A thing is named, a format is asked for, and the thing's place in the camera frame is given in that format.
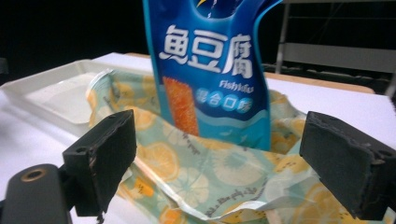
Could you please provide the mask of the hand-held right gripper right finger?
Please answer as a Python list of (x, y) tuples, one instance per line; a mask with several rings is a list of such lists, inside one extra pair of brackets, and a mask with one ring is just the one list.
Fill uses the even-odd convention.
[(396, 212), (396, 150), (348, 123), (310, 111), (300, 155), (353, 216), (380, 220)]

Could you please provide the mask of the white plastic tray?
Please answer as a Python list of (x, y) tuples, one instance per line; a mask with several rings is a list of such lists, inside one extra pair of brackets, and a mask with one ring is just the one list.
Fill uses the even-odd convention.
[(122, 56), (120, 60), (81, 60), (8, 82), (0, 87), (18, 107), (76, 136), (89, 130), (91, 108), (86, 90), (99, 73), (119, 70), (152, 73), (151, 61)]

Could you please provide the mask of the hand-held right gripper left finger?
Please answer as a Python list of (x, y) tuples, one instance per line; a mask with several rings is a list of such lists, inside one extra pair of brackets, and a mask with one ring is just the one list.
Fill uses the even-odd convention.
[(105, 213), (135, 154), (134, 112), (102, 119), (63, 152), (67, 205), (80, 217)]

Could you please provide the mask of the blue snack packet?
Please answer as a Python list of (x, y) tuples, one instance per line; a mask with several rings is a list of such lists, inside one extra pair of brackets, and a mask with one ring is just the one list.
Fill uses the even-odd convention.
[(181, 131), (269, 149), (258, 28), (281, 0), (143, 0), (163, 119)]

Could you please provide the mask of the lemon print plastic bag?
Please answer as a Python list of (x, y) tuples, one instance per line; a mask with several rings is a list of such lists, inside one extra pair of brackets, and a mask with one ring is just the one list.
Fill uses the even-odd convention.
[(152, 76), (105, 71), (86, 93), (91, 124), (134, 111), (137, 155), (118, 188), (154, 224), (394, 224), (354, 218), (299, 155), (304, 113), (271, 91), (272, 146), (240, 147), (183, 133), (160, 116)]

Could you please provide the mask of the grey metal stand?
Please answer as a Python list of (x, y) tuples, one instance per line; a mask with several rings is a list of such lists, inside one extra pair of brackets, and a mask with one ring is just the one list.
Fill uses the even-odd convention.
[(291, 43), (286, 40), (292, 4), (346, 3), (347, 0), (283, 0), (283, 23), (276, 56), (276, 72), (283, 62), (310, 63), (382, 73), (396, 73), (396, 50)]

